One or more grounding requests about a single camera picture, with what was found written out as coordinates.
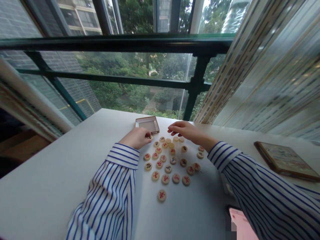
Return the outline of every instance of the curtain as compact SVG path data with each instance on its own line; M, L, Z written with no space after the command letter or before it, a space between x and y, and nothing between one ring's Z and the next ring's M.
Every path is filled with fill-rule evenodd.
M0 59L0 107L50 142L74 127L3 59Z
M194 121L319 141L319 10L254 0Z

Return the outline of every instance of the brick wall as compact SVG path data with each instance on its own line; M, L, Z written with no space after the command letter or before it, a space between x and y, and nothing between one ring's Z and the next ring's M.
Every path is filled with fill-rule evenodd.
M39 4L42 14L48 13L46 4ZM48 21L52 33L61 34L57 30L57 24L49 12L43 18ZM28 16L19 0L0 0L0 38L34 38L42 37ZM72 52L41 52L49 67L56 71L82 72ZM33 61L22 51L0 51L0 55L15 68L38 69ZM78 117L67 107L64 99L54 87L41 76L23 74L22 77L32 83L42 94L44 94L61 112L75 125L79 123ZM60 79L63 86L70 93L73 99L79 102L78 105L87 117L101 107L95 97L89 83L80 79Z

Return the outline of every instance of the person's left hand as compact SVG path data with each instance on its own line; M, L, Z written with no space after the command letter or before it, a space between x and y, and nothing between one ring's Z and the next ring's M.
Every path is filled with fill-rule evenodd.
M119 143L138 150L142 148L144 145L152 142L151 139L147 138L150 135L151 132L149 132L146 128L136 127L132 129L130 132L128 132L128 134L125 135Z

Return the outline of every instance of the striped shirt sleeve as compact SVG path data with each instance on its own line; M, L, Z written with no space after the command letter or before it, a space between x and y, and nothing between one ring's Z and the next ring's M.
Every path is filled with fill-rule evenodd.
M320 239L320 202L225 142L208 159L224 173L259 239Z
M135 171L140 152L115 143L74 210L66 239L131 239Z

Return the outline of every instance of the metal railing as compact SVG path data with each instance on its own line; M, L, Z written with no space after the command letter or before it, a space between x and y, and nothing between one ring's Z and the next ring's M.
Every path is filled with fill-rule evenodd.
M23 50L34 61L39 70L17 69L24 74L46 77L75 113L85 120L86 116L63 87L58 77L84 79L115 83L139 84L185 89L189 93L183 119L189 121L197 96L208 91L211 84L205 82L204 74L211 57L226 54L233 40L233 34L212 35L131 35L93 36L0 40L0 50ZM156 52L192 53L197 57L194 75L190 82L154 78L135 78L84 73L53 71L38 51L96 51L96 52Z

